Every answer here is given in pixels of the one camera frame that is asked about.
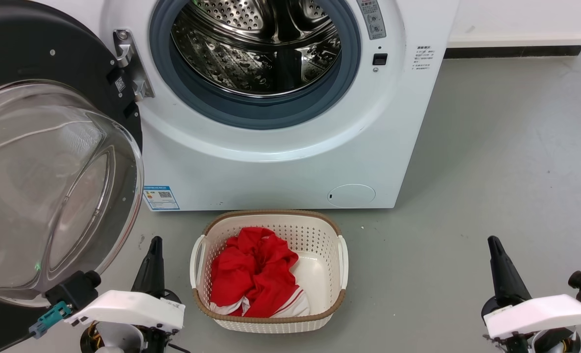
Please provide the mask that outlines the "round black glass washer door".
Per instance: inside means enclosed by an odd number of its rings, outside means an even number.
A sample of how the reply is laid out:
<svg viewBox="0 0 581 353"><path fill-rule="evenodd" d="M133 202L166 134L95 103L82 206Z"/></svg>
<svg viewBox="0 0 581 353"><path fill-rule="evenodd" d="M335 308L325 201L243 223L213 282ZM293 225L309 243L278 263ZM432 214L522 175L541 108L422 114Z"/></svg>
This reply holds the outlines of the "round black glass washer door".
<svg viewBox="0 0 581 353"><path fill-rule="evenodd" d="M28 339L44 293L100 274L140 208L132 81L62 10L0 0L0 351Z"/></svg>

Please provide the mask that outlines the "stainless steel washer drum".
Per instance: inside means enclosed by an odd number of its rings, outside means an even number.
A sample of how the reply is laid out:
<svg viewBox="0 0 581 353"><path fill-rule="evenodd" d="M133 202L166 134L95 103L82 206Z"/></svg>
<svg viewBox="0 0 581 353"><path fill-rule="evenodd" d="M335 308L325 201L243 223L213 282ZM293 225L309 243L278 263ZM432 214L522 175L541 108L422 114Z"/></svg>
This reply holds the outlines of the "stainless steel washer drum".
<svg viewBox="0 0 581 353"><path fill-rule="evenodd" d="M307 89L340 54L338 30L315 0L192 0L171 37L199 76L248 98Z"/></svg>

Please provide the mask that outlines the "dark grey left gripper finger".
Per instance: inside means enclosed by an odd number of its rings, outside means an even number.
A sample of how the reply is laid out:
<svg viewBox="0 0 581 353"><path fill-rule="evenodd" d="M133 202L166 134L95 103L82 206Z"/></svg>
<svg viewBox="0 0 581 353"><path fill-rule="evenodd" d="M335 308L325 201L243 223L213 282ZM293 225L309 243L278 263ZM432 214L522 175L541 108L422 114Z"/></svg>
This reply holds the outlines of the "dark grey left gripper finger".
<svg viewBox="0 0 581 353"><path fill-rule="evenodd" d="M131 291L141 292L157 299L165 295L163 239L155 236L143 258Z"/></svg>

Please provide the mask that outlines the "blue energy label sticker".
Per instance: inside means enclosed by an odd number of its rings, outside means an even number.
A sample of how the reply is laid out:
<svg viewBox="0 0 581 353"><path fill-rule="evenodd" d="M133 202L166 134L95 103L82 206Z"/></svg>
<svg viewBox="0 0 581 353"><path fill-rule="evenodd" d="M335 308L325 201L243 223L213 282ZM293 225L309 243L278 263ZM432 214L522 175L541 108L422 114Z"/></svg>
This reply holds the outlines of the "blue energy label sticker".
<svg viewBox="0 0 581 353"><path fill-rule="evenodd" d="M145 185L143 193L147 206L151 211L168 212L181 210L169 186Z"/></svg>

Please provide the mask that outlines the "dark baseboard strip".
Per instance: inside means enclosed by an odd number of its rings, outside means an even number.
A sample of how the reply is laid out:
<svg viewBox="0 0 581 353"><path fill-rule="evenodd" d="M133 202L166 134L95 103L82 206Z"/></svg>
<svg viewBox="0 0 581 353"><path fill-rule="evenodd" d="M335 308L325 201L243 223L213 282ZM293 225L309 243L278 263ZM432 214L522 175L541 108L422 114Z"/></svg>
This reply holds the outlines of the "dark baseboard strip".
<svg viewBox="0 0 581 353"><path fill-rule="evenodd" d="M448 48L444 59L484 59L578 56L581 45Z"/></svg>

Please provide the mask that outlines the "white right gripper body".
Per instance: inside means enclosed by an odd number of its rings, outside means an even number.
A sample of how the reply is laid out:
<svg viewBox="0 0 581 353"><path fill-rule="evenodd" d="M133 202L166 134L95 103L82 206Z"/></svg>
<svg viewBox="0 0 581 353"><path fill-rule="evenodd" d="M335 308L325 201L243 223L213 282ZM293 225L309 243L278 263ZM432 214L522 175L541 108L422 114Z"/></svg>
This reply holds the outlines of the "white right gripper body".
<svg viewBox="0 0 581 353"><path fill-rule="evenodd" d="M527 300L483 316L491 339L505 340L555 328L581 326L581 302L566 295Z"/></svg>

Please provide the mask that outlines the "grey warning sticker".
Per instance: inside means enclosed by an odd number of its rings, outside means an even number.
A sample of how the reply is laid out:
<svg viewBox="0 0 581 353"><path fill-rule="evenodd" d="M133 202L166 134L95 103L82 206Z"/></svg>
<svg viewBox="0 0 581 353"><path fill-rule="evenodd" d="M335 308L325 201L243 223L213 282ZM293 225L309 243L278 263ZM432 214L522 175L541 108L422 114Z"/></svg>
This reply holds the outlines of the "grey warning sticker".
<svg viewBox="0 0 581 353"><path fill-rule="evenodd" d="M356 0L362 12L369 40L387 37L386 26L378 0Z"/></svg>

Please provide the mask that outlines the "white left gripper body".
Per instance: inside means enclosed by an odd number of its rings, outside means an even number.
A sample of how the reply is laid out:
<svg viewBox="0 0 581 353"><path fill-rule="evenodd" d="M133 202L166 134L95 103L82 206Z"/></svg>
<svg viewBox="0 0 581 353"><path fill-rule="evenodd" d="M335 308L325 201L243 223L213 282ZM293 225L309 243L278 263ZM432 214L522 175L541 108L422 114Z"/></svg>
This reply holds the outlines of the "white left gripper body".
<svg viewBox="0 0 581 353"><path fill-rule="evenodd" d="M102 344L95 353L165 353L184 326L185 306L134 291L110 290L64 322L94 324Z"/></svg>

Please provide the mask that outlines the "white front-load washing machine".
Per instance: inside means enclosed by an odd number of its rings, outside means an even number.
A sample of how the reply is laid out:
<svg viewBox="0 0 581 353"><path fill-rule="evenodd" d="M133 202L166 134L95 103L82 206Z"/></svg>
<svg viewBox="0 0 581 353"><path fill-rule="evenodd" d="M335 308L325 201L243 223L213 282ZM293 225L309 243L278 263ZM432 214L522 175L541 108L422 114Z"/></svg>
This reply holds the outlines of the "white front-load washing machine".
<svg viewBox="0 0 581 353"><path fill-rule="evenodd" d="M34 0L71 14L111 50L112 33L134 36L154 98L138 103L145 185L169 186L181 211L336 208L333 188L364 184L364 208L393 208L429 105L460 0L378 0L387 37L369 40L356 0L358 73L331 109L284 129L250 130L212 121L167 87L151 54L158 0ZM373 66L387 53L385 66Z"/></svg>

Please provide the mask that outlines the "red garment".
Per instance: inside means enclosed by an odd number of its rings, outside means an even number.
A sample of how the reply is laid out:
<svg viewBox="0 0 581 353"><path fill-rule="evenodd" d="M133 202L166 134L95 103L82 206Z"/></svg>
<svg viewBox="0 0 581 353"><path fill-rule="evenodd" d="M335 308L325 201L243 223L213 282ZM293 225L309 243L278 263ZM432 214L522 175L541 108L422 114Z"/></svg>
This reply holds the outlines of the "red garment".
<svg viewBox="0 0 581 353"><path fill-rule="evenodd" d="M272 230L242 228L212 262L210 310L257 319L309 315L308 294L291 272L298 261Z"/></svg>

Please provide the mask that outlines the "round white filter cover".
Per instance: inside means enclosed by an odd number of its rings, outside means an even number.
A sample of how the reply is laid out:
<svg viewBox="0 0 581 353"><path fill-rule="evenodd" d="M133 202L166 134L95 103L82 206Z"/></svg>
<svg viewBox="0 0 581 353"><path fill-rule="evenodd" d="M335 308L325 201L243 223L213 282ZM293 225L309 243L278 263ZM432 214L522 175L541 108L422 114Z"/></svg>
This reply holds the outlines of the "round white filter cover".
<svg viewBox="0 0 581 353"><path fill-rule="evenodd" d="M338 208L363 208L369 206L375 197L375 190L367 185L345 184L329 192L328 202Z"/></svg>

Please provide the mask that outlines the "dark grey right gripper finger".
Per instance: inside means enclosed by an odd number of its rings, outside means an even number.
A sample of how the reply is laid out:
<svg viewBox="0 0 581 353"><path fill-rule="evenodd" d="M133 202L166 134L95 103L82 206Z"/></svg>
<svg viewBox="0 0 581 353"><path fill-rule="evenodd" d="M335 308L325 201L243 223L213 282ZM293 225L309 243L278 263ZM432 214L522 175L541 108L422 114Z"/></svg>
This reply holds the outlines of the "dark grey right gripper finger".
<svg viewBox="0 0 581 353"><path fill-rule="evenodd" d="M512 259L504 250L501 240L488 237L490 268L494 285L494 296L487 301L487 307L507 307L532 299Z"/></svg>

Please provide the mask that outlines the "metal door hinge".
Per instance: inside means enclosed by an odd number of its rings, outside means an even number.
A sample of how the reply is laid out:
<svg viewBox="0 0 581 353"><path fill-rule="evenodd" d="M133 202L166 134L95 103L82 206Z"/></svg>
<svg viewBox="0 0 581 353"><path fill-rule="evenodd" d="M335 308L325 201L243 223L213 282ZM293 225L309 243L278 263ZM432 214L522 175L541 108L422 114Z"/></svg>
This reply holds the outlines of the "metal door hinge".
<svg viewBox="0 0 581 353"><path fill-rule="evenodd" d="M115 29L112 33L118 66L123 68L132 81L135 101L154 98L155 91L148 78L134 36L129 29Z"/></svg>

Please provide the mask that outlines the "cream perforated laundry basket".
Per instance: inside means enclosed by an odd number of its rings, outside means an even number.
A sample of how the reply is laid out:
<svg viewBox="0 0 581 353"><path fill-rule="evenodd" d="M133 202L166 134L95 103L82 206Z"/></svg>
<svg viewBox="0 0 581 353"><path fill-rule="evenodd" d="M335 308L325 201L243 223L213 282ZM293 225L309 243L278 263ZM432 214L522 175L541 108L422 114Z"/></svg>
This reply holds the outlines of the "cream perforated laundry basket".
<svg viewBox="0 0 581 353"><path fill-rule="evenodd" d="M265 227L298 254L290 270L308 297L309 315L281 319L251 319L211 311L212 263L226 240L244 227ZM346 296L349 255L339 227L326 215L306 210L243 210L214 219L196 240L190 258L194 302L225 329L259 334L314 331L329 322Z"/></svg>

